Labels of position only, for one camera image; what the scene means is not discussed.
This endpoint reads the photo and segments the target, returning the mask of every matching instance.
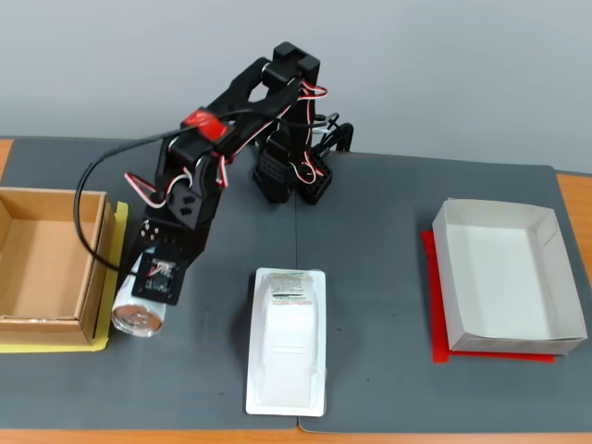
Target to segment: red paper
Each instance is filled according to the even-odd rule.
[[[427,268],[429,270],[430,306],[432,312],[432,361],[434,364],[446,364],[451,356],[478,356],[482,358],[519,359],[523,361],[538,361],[540,363],[555,363],[553,354],[531,353],[492,353],[481,351],[451,351],[448,345],[446,331],[446,315],[442,301],[438,259],[436,257],[436,243],[432,231],[422,233],[425,254],[427,254]]]

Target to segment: robotic arm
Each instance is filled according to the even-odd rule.
[[[310,204],[320,199],[331,171],[320,153],[311,151],[313,128],[335,126],[342,136],[338,149],[349,151],[352,127],[340,128],[315,114],[315,99],[327,94],[316,85],[319,67],[318,59],[281,44],[273,60],[256,60],[214,102],[181,123],[182,129],[195,130],[163,139],[154,185],[126,174],[146,202],[125,268],[129,273],[140,258],[133,296],[177,303],[185,271],[204,251],[228,186],[226,166],[247,144],[259,147],[253,179],[269,202],[285,203],[295,188]],[[266,98],[249,102],[260,83],[268,88]]]

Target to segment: yellow paper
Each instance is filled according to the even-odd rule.
[[[109,251],[109,262],[119,265],[121,250],[123,249],[123,237],[128,223],[128,205],[117,202],[115,212],[115,231],[111,250]],[[64,353],[64,352],[98,352],[103,350],[109,340],[109,325],[111,324],[111,307],[115,299],[117,285],[117,272],[107,269],[105,273],[105,284],[101,295],[99,316],[96,321],[94,339],[88,345],[31,345],[31,344],[0,344],[0,353]]]

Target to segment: white wall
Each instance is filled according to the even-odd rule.
[[[288,40],[355,151],[592,172],[590,0],[0,0],[0,134],[138,137]]]

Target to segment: black cable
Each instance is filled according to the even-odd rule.
[[[319,123],[296,123],[290,122],[283,117],[271,117],[268,114],[264,113],[263,111],[257,111],[256,109],[251,108],[244,108],[244,109],[237,109],[236,111],[229,111],[227,113],[221,114],[217,116],[219,119],[228,118],[228,117],[235,117],[240,116],[243,114],[255,114],[256,116],[264,117],[267,120],[275,121],[281,125],[284,125],[288,128],[322,128],[327,125],[325,121]]]
[[[212,162],[212,158],[211,157],[206,157],[206,164],[204,166],[202,166],[202,171],[200,172],[200,193],[202,194],[202,196],[200,196],[200,199],[204,199],[205,198],[205,183],[204,183],[204,172],[205,169],[210,165],[210,162]]]
[[[350,143],[350,141],[349,141],[349,137],[346,136],[345,131],[343,130],[342,127],[346,127],[350,124],[345,123],[343,125],[338,125],[337,124],[338,118],[339,118],[339,113],[334,113],[331,116],[329,116],[328,118],[326,116],[319,115],[319,114],[314,116],[315,120],[325,121],[327,123],[328,129],[330,129],[331,127],[335,127],[335,129],[332,130],[331,132],[323,134],[323,137],[321,138],[321,142],[319,142],[317,145],[315,145],[312,149],[313,153],[315,153],[316,155],[318,155],[321,158],[324,157],[325,155],[327,155],[328,152],[330,151],[330,149],[334,145],[338,146],[338,151],[339,151],[339,145],[341,143],[342,143],[343,149],[347,151],[347,147],[348,147],[348,144]]]
[[[89,176],[93,172],[93,170],[101,164],[104,160],[108,159],[109,157],[113,157],[114,155],[124,153],[128,150],[133,148],[137,148],[139,146],[146,145],[148,143],[157,142],[167,137],[177,136],[185,131],[193,130],[195,127],[184,127],[181,129],[173,129],[171,131],[163,132],[160,134],[155,134],[154,136],[145,137],[143,139],[139,139],[137,141],[131,141],[127,143],[123,143],[119,145],[117,148],[112,150],[105,151],[101,157],[97,160],[92,162],[88,165],[82,176],[80,177],[80,181],[78,182],[78,186],[76,187],[76,193],[74,194],[74,207],[73,207],[73,217],[74,217],[74,227],[76,228],[76,234],[80,239],[80,243],[86,249],[86,251],[92,256],[93,259],[101,263],[102,265],[115,270],[117,272],[121,271],[121,268],[115,264],[112,264],[108,260],[104,259],[96,250],[93,250],[93,247],[86,241],[84,237],[84,233],[82,232],[82,225],[80,222],[80,198],[82,197],[82,190],[84,189],[84,184],[88,180]]]

